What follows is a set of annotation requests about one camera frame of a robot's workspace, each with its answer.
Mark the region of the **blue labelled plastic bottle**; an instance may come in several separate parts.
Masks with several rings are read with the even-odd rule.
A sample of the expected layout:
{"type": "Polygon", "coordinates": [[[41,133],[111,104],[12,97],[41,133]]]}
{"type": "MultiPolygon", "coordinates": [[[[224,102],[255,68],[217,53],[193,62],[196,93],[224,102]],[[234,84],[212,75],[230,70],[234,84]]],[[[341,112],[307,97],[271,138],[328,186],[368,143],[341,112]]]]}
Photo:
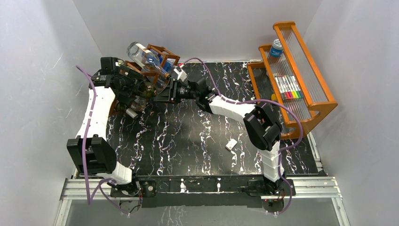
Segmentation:
{"type": "Polygon", "coordinates": [[[162,66],[162,69],[161,69],[161,72],[163,73],[163,74],[166,74],[166,73],[170,73],[171,71],[173,71],[173,63],[174,62],[172,62],[170,59],[167,59],[166,61],[165,60],[163,60],[162,58],[160,59],[160,63],[163,63],[164,62],[164,64],[163,64],[163,66],[162,66]]]}

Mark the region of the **dark green wine bottle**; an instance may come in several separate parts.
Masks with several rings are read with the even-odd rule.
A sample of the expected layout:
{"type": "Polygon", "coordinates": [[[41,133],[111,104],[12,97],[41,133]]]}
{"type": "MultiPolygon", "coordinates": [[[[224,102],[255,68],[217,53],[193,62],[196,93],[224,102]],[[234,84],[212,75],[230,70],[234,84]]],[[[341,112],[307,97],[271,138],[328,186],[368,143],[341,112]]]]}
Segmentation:
{"type": "Polygon", "coordinates": [[[146,67],[142,68],[139,64],[131,61],[125,61],[123,65],[141,75],[141,78],[136,79],[134,84],[134,95],[146,99],[154,98],[166,87],[167,76],[155,71],[154,68],[148,70],[146,67]]]}

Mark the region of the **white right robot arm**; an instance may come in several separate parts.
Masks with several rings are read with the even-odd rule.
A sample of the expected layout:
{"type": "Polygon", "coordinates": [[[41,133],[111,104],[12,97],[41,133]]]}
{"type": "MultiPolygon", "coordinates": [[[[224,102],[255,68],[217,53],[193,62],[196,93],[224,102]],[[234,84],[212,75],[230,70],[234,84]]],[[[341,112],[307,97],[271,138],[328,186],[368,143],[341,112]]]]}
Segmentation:
{"type": "Polygon", "coordinates": [[[154,97],[155,102],[177,104],[183,99],[195,100],[202,111],[233,119],[245,126],[248,137],[260,154],[263,164],[263,188],[248,186],[248,191],[277,195],[284,188],[280,141],[282,126],[266,103],[243,104],[218,94],[207,86],[205,79],[183,83],[170,79],[154,97]]]}

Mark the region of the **clear glass corked bottle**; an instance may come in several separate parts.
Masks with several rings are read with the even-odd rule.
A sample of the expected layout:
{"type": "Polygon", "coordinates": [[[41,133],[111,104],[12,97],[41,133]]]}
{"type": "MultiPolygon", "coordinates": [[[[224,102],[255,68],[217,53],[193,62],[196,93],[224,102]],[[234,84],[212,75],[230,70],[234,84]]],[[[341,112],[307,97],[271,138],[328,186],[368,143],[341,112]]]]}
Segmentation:
{"type": "Polygon", "coordinates": [[[161,66],[158,56],[139,42],[132,42],[127,47],[126,53],[132,60],[126,63],[127,67],[147,77],[150,81],[156,82],[159,79],[170,78],[170,74],[161,66]]]}

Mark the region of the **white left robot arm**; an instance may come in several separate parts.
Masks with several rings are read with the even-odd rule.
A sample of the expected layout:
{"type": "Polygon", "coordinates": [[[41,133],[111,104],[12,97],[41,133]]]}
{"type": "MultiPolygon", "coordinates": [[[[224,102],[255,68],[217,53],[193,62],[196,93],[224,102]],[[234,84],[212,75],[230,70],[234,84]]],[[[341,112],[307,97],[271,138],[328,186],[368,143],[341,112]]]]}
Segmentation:
{"type": "Polygon", "coordinates": [[[88,80],[88,105],[81,128],[74,138],[67,140],[66,148],[85,179],[88,198],[92,195],[89,176],[101,177],[123,195],[136,196],[141,184],[135,172],[117,160],[106,132],[110,114],[132,112],[134,98],[143,95],[150,83],[117,57],[102,57],[100,64],[100,69],[92,75],[76,66],[88,80]]]}

